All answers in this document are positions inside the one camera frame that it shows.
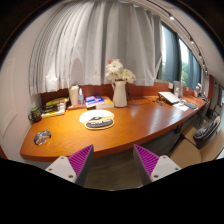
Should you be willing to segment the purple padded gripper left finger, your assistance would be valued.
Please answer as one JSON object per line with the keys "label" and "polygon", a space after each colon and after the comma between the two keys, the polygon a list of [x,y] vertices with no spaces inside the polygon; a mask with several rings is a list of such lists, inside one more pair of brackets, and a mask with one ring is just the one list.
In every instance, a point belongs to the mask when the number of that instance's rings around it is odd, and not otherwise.
{"label": "purple padded gripper left finger", "polygon": [[58,157],[46,171],[65,180],[83,186],[94,156],[94,147],[89,145],[69,157]]}

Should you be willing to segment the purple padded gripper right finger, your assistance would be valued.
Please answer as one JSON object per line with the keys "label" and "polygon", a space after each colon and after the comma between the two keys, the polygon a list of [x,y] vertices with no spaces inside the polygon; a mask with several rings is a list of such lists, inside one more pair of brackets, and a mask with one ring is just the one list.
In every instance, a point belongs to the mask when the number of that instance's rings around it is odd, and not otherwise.
{"label": "purple padded gripper right finger", "polygon": [[157,156],[139,145],[134,145],[133,156],[143,185],[180,170],[180,167],[168,156]]}

